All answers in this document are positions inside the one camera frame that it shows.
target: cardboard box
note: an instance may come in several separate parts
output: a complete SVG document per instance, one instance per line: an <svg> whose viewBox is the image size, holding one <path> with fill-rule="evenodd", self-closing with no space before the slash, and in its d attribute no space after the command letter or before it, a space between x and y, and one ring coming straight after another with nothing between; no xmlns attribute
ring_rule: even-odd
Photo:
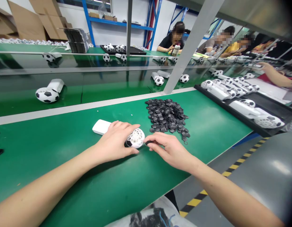
<svg viewBox="0 0 292 227"><path fill-rule="evenodd" d="M104 15L103 19L117 22L117 18L116 17L112 17L112 16Z"/></svg>
<svg viewBox="0 0 292 227"><path fill-rule="evenodd" d="M8 1L20 39L46 40L45 30L37 14Z"/></svg>
<svg viewBox="0 0 292 227"><path fill-rule="evenodd" d="M4 10L0 9L0 34L10 34L17 32L16 26L7 18L4 12Z"/></svg>
<svg viewBox="0 0 292 227"><path fill-rule="evenodd" d="M29 0L37 14L62 16L57 0Z"/></svg>
<svg viewBox="0 0 292 227"><path fill-rule="evenodd" d="M97 14L97 13L92 13L92 12L89 12L89 13L88 13L88 15L89 15L90 17L94 17L94 18L100 18L100 15L99 15L99 14Z"/></svg>
<svg viewBox="0 0 292 227"><path fill-rule="evenodd" d="M39 15L39 18L51 39L67 40L67 36L63 29L59 29L67 27L67 22L64 17Z"/></svg>

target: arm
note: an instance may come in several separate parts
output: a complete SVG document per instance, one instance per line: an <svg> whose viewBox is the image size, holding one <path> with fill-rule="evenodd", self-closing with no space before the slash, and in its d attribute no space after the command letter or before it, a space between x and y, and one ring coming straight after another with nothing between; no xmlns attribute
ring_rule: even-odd
<svg viewBox="0 0 292 227"><path fill-rule="evenodd" d="M236 184L191 155L175 136L156 132L147 136L150 150L157 152L171 166L198 179L221 213L236 227L283 227L282 221L268 208Z"/></svg>
<svg viewBox="0 0 292 227"><path fill-rule="evenodd" d="M292 87L292 80L277 72L273 66L265 62L260 62L258 64L264 66L262 70L273 82L273 84L277 85L278 87Z"/></svg>
<svg viewBox="0 0 292 227"><path fill-rule="evenodd" d="M39 226L68 189L95 166L137 154L125 148L127 136L139 125L115 121L92 147L43 175L0 203L0 226Z"/></svg>

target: gray shirt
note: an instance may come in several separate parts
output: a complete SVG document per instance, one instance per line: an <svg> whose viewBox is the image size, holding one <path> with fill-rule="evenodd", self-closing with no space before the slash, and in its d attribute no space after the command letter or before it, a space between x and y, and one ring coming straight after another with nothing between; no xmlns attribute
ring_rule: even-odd
<svg viewBox="0 0 292 227"><path fill-rule="evenodd" d="M201 54L205 54L207 52L208 47L214 48L216 46L217 45L215 44L215 39L214 39L214 37L212 37L212 38L208 39L206 42L204 42L203 44L201 44L196 52L201 53Z"/></svg>

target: black rubber piece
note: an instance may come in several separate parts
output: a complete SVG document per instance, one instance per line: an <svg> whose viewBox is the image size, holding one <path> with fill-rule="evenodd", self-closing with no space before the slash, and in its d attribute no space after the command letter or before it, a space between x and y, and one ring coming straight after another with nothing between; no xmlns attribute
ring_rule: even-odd
<svg viewBox="0 0 292 227"><path fill-rule="evenodd" d="M148 144L149 143L153 143L153 141L151 141L151 140L148 140L145 144L146 144L146 146L148 146Z"/></svg>

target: finger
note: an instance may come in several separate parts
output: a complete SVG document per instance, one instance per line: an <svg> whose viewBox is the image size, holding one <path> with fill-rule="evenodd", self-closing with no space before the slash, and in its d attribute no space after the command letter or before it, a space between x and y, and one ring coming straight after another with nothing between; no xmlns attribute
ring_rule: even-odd
<svg viewBox="0 0 292 227"><path fill-rule="evenodd" d="M125 128L124 130L124 134L127 136L129 136L135 129L139 128L140 125L139 124L135 124L135 125L131 125L128 126L127 128Z"/></svg>
<svg viewBox="0 0 292 227"><path fill-rule="evenodd" d="M150 149L158 153L159 156L161 156L164 160L166 160L169 156L169 154L165 151L165 149L161 148L159 145L155 143L149 143L148 147L150 147Z"/></svg>
<svg viewBox="0 0 292 227"><path fill-rule="evenodd" d="M121 126L122 123L123 123L123 122L121 122L121 121L117 122L117 123L115 124L114 128L118 128L119 126Z"/></svg>
<svg viewBox="0 0 292 227"><path fill-rule="evenodd" d="M124 148L124 157L127 157L131 154L138 154L139 150L135 148Z"/></svg>
<svg viewBox="0 0 292 227"><path fill-rule="evenodd" d="M115 126L116 123L118 123L118 120L112 122L112 123L109 125L108 130L112 129L112 128Z"/></svg>
<svg viewBox="0 0 292 227"><path fill-rule="evenodd" d="M166 147L167 142L168 142L168 138L163 136L163 135L159 135L159 134L153 134L153 135L149 135L144 139L144 142L147 142L148 140L151 141L157 141L158 143L160 143L161 145L163 145L164 147Z"/></svg>
<svg viewBox="0 0 292 227"><path fill-rule="evenodd" d="M129 127L131 124L129 124L128 122L123 122L121 125L120 125L120 129L125 129L127 127Z"/></svg>

